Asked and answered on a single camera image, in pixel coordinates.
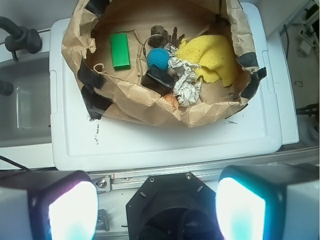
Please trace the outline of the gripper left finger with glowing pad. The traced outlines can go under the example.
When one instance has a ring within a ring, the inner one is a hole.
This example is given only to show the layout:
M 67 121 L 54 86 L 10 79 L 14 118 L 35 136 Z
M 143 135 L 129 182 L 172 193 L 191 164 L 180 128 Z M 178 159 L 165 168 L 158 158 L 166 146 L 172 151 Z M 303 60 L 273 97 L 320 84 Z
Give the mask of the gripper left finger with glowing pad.
M 84 171 L 0 173 L 2 240 L 91 240 L 97 218 L 97 189 Z

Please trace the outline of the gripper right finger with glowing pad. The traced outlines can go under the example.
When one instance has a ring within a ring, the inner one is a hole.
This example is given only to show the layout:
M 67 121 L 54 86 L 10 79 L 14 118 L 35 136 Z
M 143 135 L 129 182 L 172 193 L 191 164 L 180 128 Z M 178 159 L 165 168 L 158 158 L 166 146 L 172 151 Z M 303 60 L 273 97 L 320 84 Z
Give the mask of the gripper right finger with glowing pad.
M 220 174 L 215 208 L 226 240 L 318 240 L 320 168 L 229 165 Z

